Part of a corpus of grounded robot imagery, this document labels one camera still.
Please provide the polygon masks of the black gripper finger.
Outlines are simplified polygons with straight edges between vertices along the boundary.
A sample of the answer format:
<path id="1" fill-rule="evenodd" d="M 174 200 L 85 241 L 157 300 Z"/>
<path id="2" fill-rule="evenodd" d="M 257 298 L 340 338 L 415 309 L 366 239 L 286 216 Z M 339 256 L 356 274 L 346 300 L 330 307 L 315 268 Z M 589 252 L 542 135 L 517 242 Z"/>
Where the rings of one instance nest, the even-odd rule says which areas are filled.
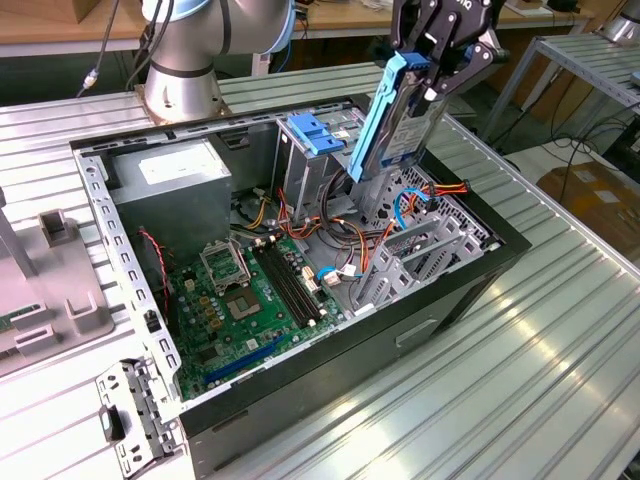
<path id="1" fill-rule="evenodd" d="M 392 7 L 392 48 L 402 53 L 428 55 L 438 43 L 429 28 L 439 10 L 438 0 L 395 0 Z"/>
<path id="2" fill-rule="evenodd" d="M 468 90 L 492 74 L 509 59 L 494 29 L 488 29 L 464 47 L 446 47 L 440 42 L 429 54 L 430 67 L 424 79 L 424 102 L 430 105 Z"/>

